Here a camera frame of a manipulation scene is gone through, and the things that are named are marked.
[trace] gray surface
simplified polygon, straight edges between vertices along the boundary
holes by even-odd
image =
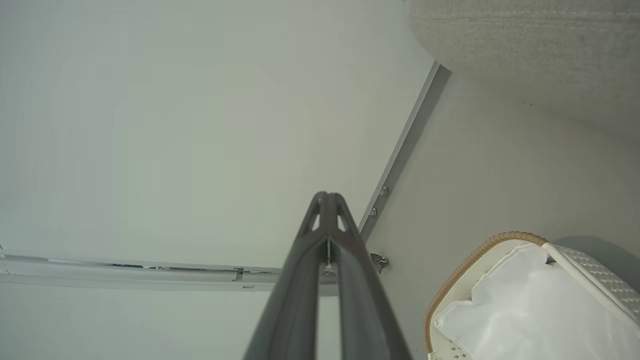
[[[640,143],[640,1],[409,0],[453,72]]]

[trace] white wall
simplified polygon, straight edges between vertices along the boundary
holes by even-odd
[[[0,283],[0,359],[242,359],[268,297]],[[319,360],[340,358],[337,299],[320,299]]]
[[[0,2],[6,250],[281,266],[358,220],[432,59],[401,0]]]
[[[415,359],[438,289],[489,237],[595,236],[640,258],[640,149],[453,74],[367,242]]]

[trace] laundry basket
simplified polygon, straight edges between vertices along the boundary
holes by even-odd
[[[539,236],[510,232],[490,238],[460,265],[442,286],[426,315],[425,333],[429,358],[462,360],[470,356],[437,328],[434,319],[453,302],[471,300],[478,281],[516,248],[534,244],[543,248],[554,266],[560,266],[605,310],[640,339],[640,295],[616,274],[590,256],[549,243]]]

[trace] wicker rim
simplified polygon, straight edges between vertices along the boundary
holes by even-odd
[[[480,259],[483,255],[485,255],[489,249],[496,246],[497,244],[507,241],[507,240],[524,240],[530,243],[534,243],[538,246],[542,246],[548,241],[544,238],[541,238],[538,235],[534,235],[531,233],[521,233],[520,231],[511,231],[509,233],[498,234],[489,240],[485,241],[479,248],[469,255],[469,257],[462,262],[456,271],[444,282],[444,285],[440,288],[440,291],[436,294],[436,297],[431,301],[429,308],[427,310],[427,317],[424,321],[424,334],[427,341],[427,351],[429,353],[433,352],[433,347],[431,346],[431,336],[430,336],[430,328],[431,328],[431,319],[433,317],[433,313],[436,311],[436,308],[447,295],[449,290],[453,287],[453,285],[462,277],[462,275]]]

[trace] metal bracket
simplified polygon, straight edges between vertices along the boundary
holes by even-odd
[[[236,268],[236,278],[232,281],[242,281],[242,275],[244,273],[244,268]]]
[[[316,218],[319,227],[314,229]],[[338,227],[342,220],[344,230]],[[337,269],[343,360],[410,360],[400,326],[344,198],[317,193],[245,360],[316,358],[319,274]]]
[[[371,261],[373,261],[373,266],[376,267],[376,271],[378,274],[382,273],[382,269],[389,266],[389,259],[384,256],[380,256],[378,254],[371,254]]]

